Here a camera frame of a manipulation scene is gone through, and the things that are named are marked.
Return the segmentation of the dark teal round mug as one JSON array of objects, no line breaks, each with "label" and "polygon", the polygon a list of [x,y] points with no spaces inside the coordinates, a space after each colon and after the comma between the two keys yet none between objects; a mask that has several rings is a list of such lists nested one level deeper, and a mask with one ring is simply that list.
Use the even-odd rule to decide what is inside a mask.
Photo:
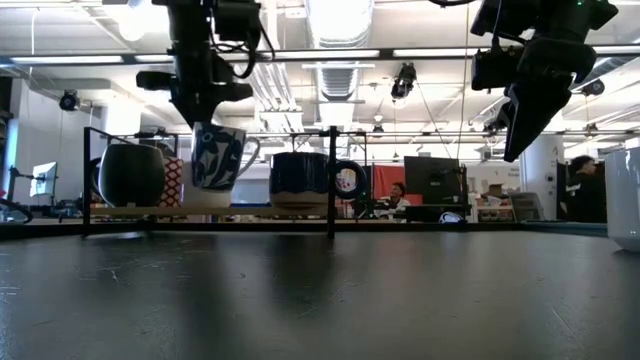
[{"label": "dark teal round mug", "polygon": [[164,186],[163,154],[144,144],[108,145],[90,175],[91,190],[111,207],[154,207]]}]

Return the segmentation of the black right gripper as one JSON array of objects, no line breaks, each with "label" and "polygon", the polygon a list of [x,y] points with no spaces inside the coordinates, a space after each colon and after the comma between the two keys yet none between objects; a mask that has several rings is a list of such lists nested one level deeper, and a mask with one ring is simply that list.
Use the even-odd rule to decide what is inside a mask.
[{"label": "black right gripper", "polygon": [[[587,44],[548,37],[535,38],[524,46],[512,47],[511,51],[516,60],[504,91],[509,99],[503,105],[507,128],[505,161],[513,160],[513,128],[514,157],[517,158],[567,104],[572,79],[574,83],[582,83],[597,58],[594,48]],[[514,85],[514,105],[511,85]]]}]

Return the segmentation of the silver ceiling air duct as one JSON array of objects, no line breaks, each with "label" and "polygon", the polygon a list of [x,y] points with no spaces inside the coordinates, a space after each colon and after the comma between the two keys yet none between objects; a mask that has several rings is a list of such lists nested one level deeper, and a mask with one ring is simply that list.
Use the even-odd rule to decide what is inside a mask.
[{"label": "silver ceiling air duct", "polygon": [[[304,0],[312,47],[322,50],[365,48],[374,0]],[[360,66],[355,61],[318,63],[315,69],[319,119],[324,126],[349,126]]]}]

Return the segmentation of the black aluminium table frame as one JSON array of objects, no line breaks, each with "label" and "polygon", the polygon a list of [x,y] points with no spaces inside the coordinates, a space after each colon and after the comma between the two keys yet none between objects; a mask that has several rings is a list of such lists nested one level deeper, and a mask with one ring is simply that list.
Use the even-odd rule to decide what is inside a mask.
[{"label": "black aluminium table frame", "polygon": [[553,234],[605,237],[607,227],[603,224],[524,222],[524,223],[92,223],[0,225],[0,241],[60,236],[88,236],[128,232],[276,232],[276,233],[323,233],[338,232],[506,232],[530,231]]}]

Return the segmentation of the black table mat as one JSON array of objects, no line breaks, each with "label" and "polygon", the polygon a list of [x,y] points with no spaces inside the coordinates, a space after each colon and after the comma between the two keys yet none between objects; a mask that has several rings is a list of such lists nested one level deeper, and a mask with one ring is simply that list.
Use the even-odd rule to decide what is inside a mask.
[{"label": "black table mat", "polygon": [[640,255],[534,232],[0,243],[0,360],[640,360]]}]

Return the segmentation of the person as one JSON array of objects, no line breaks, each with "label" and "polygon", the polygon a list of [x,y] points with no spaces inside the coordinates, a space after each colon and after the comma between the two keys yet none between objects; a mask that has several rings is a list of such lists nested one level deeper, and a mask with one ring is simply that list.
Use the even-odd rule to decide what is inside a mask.
[{"label": "person", "polygon": [[377,199],[374,203],[373,214],[378,219],[393,221],[406,220],[406,208],[411,203],[405,198],[406,188],[401,182],[395,182],[391,186],[389,196]]},{"label": "person", "polygon": [[565,188],[563,203],[569,221],[605,223],[606,189],[604,180],[596,174],[595,160],[582,155],[570,163],[574,173]]}]

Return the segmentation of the glossy dark blue mug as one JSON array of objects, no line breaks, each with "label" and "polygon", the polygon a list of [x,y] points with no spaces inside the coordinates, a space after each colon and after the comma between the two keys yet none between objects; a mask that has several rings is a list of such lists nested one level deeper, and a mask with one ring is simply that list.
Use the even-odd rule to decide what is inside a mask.
[{"label": "glossy dark blue mug", "polygon": [[322,153],[284,152],[272,156],[269,201],[280,208],[320,208],[329,203],[330,176],[335,176],[335,197],[357,198],[367,186],[366,172],[353,161],[337,160]]}]

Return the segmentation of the wooden shelf with black posts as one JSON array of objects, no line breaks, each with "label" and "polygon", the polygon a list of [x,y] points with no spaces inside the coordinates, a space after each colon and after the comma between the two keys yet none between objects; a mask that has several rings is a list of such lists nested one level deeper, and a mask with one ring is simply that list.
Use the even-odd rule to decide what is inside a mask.
[{"label": "wooden shelf with black posts", "polygon": [[91,205],[92,195],[95,194],[90,187],[91,135],[97,133],[103,135],[108,141],[117,140],[124,143],[126,140],[119,136],[93,127],[83,129],[83,205],[81,234],[84,237],[90,235],[124,233],[124,232],[153,232],[153,231],[195,231],[195,232],[223,232],[239,231],[238,224],[214,224],[214,223],[178,223],[178,217],[186,216],[210,216],[226,217],[251,215],[262,218],[269,217],[295,217],[318,216],[323,217],[323,223],[310,226],[312,232],[325,232],[327,237],[335,237],[334,201],[323,208],[310,209],[284,209],[264,206],[240,206],[227,208],[214,207],[94,207]]}]

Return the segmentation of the white mug with green inside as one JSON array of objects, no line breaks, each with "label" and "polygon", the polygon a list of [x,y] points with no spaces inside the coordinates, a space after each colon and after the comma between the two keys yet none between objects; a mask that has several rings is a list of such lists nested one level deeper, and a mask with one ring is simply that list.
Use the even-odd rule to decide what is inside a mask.
[{"label": "white mug with green inside", "polygon": [[227,208],[231,205],[231,191],[209,190],[193,184],[191,162],[182,165],[180,203],[182,207]]}]

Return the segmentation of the black monitor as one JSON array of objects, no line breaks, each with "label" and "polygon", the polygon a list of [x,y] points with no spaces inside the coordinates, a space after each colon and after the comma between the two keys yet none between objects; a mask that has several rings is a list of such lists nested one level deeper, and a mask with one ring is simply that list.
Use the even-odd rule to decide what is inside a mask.
[{"label": "black monitor", "polygon": [[462,196],[459,162],[449,158],[404,158],[406,190],[427,205],[457,204]]}]

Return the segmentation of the white monitor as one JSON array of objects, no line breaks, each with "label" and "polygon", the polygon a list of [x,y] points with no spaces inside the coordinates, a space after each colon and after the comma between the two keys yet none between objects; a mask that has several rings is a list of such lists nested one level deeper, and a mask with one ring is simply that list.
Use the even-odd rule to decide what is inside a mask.
[{"label": "white monitor", "polygon": [[31,197],[55,195],[57,166],[57,162],[49,162],[33,167],[29,193]]}]

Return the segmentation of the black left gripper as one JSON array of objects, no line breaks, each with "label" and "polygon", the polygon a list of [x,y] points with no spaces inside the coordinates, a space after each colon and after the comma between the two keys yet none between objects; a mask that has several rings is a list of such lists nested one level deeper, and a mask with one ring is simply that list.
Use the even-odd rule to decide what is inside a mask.
[{"label": "black left gripper", "polygon": [[[237,83],[234,68],[213,50],[182,51],[169,49],[174,72],[143,70],[136,75],[136,85],[149,91],[166,90],[172,98],[213,97],[217,102],[236,102],[253,96],[250,85]],[[220,124],[215,114],[218,103],[200,103],[197,109],[189,103],[173,102],[173,106],[193,128],[195,123]]]}]

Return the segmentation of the red white patterned mug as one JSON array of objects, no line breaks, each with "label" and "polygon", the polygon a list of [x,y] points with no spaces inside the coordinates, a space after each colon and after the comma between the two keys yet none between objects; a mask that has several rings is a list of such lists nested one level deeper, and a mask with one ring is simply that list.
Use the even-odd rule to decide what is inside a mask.
[{"label": "red white patterned mug", "polygon": [[164,157],[164,190],[159,202],[160,207],[179,207],[182,183],[183,161],[176,157]]}]

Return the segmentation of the red partition panel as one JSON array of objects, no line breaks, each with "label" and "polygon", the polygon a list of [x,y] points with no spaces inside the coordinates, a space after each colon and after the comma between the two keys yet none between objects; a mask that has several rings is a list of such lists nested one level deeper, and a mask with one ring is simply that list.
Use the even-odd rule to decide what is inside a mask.
[{"label": "red partition panel", "polygon": [[420,194],[410,193],[406,187],[405,168],[403,166],[374,165],[373,166],[373,197],[377,200],[384,196],[389,196],[391,186],[395,182],[401,182],[405,185],[405,198],[411,205],[420,205],[423,203]]}]

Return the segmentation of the white mug with pink inside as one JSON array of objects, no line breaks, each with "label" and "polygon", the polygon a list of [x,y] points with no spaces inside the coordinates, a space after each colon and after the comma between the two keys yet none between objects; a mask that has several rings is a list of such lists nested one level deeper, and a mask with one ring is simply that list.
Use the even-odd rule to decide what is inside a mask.
[{"label": "white mug with pink inside", "polygon": [[640,253],[640,147],[605,157],[605,183],[608,237]]}]

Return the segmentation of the tall white blue flower mug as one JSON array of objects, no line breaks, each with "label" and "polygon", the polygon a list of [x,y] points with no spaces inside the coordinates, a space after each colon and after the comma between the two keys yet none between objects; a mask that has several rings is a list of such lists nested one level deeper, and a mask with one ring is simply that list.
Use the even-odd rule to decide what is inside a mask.
[{"label": "tall white blue flower mug", "polygon": [[199,189],[230,192],[257,159],[261,144],[238,128],[196,122],[192,130],[191,181]]}]

